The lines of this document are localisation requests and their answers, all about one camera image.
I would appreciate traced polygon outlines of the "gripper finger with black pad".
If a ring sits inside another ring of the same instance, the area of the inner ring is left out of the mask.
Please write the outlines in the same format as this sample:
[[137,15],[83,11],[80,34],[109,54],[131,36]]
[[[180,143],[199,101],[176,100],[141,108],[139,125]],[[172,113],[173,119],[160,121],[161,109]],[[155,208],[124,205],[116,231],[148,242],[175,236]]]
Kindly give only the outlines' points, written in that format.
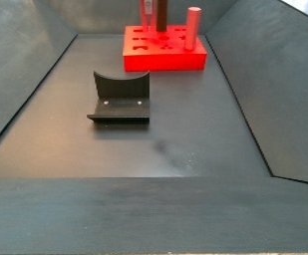
[[167,31],[168,0],[156,0],[156,30]]

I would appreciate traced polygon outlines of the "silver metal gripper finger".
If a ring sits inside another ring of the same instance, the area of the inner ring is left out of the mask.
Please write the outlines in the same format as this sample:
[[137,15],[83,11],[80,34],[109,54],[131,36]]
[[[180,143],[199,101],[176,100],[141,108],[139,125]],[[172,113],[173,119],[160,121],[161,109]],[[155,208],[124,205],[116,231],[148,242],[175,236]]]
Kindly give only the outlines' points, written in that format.
[[145,0],[145,14],[152,15],[155,12],[155,0]]

